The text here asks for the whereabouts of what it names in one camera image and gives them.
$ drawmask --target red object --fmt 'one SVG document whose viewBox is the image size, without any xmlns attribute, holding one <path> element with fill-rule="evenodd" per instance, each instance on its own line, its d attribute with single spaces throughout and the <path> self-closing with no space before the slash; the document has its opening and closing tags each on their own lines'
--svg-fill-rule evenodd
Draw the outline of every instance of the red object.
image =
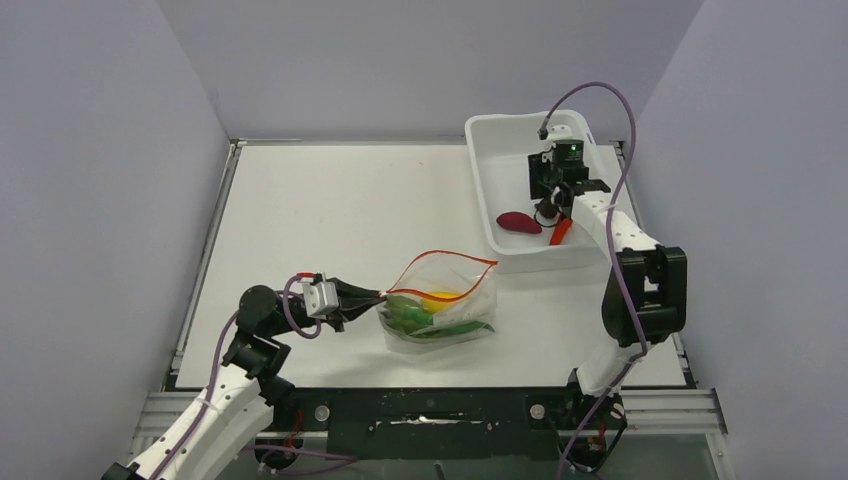
<svg viewBox="0 0 848 480">
<path fill-rule="evenodd" d="M 533 217 L 521 212 L 506 212 L 498 216 L 498 225 L 510 232 L 529 233 L 538 235 L 542 233 L 542 226 L 533 220 Z"/>
<path fill-rule="evenodd" d="M 563 237 L 568 232 L 568 229 L 571 228 L 571 224 L 574 223 L 568 217 L 560 217 L 559 223 L 554 227 L 554 233 L 551 235 L 551 242 L 548 245 L 559 245 L 562 243 Z"/>
</svg>

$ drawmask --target plastic bag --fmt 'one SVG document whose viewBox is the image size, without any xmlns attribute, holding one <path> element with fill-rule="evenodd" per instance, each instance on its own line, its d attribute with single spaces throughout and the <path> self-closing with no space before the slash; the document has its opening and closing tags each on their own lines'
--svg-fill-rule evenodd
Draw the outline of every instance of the plastic bag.
<svg viewBox="0 0 848 480">
<path fill-rule="evenodd" d="M 422 253 L 386 291 L 377 309 L 383 328 L 392 338 L 438 347 L 493 333 L 497 291 L 488 273 L 497 263 L 446 250 Z"/>
</svg>

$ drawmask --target orange object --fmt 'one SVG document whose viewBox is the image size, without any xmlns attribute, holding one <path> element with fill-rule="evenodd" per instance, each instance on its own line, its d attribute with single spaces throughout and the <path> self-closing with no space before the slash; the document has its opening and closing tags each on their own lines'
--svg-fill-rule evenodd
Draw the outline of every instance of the orange object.
<svg viewBox="0 0 848 480">
<path fill-rule="evenodd" d="M 559 217 L 559 223 L 554 227 L 554 233 L 551 235 L 551 242 L 548 245 L 559 245 L 562 243 L 563 237 L 568 232 L 568 229 L 571 228 L 571 224 L 574 223 L 570 218 L 565 216 Z"/>
</svg>

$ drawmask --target yellow object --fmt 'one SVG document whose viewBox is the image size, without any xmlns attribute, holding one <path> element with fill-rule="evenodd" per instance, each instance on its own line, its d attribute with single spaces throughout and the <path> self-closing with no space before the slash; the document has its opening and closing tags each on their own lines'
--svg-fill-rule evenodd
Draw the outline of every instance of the yellow object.
<svg viewBox="0 0 848 480">
<path fill-rule="evenodd" d="M 427 293 L 429 293 L 430 295 L 432 295 L 434 297 L 444 298 L 444 299 L 456 298 L 460 295 L 456 292 L 427 292 Z M 442 310 L 450 307 L 454 303 L 456 303 L 456 302 L 439 302 L 439 301 L 436 301 L 436 300 L 431 300 L 429 298 L 422 298 L 421 299 L 421 307 L 424 308 L 424 310 L 426 310 L 429 313 L 439 313 Z"/>
</svg>

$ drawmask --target white tabletop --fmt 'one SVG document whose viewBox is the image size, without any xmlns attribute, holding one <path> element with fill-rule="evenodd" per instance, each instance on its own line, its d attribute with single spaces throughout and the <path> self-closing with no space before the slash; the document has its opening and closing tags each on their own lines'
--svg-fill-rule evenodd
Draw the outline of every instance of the white tabletop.
<svg viewBox="0 0 848 480">
<path fill-rule="evenodd" d="M 608 171 L 619 171 L 613 149 L 602 151 Z M 431 249 L 490 254 L 465 146 L 243 147 L 177 386 L 206 385 L 220 329 L 247 288 L 323 271 L 383 290 Z M 498 275 L 497 332 L 426 354 L 389 351 L 374 311 L 341 334 L 283 335 L 292 353 L 280 375 L 298 387 L 562 386 L 606 335 L 608 275 L 606 262 Z M 654 348 L 625 384 L 684 385 L 672 342 Z"/>
</svg>

